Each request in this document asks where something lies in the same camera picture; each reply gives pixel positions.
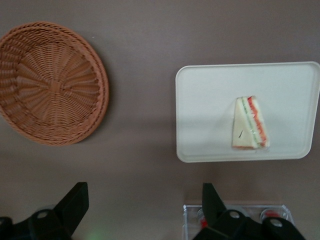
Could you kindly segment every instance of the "round basket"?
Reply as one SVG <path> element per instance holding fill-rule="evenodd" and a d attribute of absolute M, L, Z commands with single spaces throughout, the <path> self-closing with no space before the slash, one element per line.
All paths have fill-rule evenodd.
<path fill-rule="evenodd" d="M 108 101 L 100 58 L 70 29 L 33 22 L 0 39 L 0 112 L 25 137 L 77 143 L 101 123 Z"/>

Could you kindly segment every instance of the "table surface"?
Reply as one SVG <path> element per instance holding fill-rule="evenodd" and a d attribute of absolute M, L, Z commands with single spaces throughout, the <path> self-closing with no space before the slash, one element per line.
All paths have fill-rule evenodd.
<path fill-rule="evenodd" d="M 75 240 L 181 239 L 183 204 L 202 183 L 239 204 L 285 204 L 320 239 L 320 122 L 297 160 L 183 163 L 175 76 L 186 65 L 320 62 L 320 1 L 2 0 L 0 35 L 34 21 L 66 26 L 97 51 L 110 83 L 99 128 L 80 143 L 32 142 L 0 119 L 0 216 L 15 223 L 88 182 Z"/>

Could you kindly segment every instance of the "clear plastic container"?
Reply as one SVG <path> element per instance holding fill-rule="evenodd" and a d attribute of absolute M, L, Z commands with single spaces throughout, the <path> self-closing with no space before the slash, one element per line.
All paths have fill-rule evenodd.
<path fill-rule="evenodd" d="M 264 213 L 269 210 L 295 224 L 291 212 L 285 205 L 226 205 L 226 208 L 238 210 L 258 223 L 262 222 Z M 201 209 L 202 205 L 183 205 L 182 240 L 192 240 L 200 232 L 202 223 L 198 212 Z"/>

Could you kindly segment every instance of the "plastic tray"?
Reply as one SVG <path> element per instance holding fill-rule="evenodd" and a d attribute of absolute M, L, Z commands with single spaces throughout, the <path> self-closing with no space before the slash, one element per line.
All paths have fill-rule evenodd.
<path fill-rule="evenodd" d="M 183 162 L 300 159 L 311 149 L 320 90 L 316 62 L 185 66 L 175 84 L 177 155 Z M 236 150 L 236 98 L 252 95 L 270 147 Z"/>

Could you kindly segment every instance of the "woven basket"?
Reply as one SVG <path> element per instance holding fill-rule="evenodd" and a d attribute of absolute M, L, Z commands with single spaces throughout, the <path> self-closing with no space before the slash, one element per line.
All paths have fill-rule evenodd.
<path fill-rule="evenodd" d="M 101 123 L 108 78 L 93 48 L 50 22 L 18 26 L 0 39 L 0 112 L 20 134 L 70 145 Z"/>

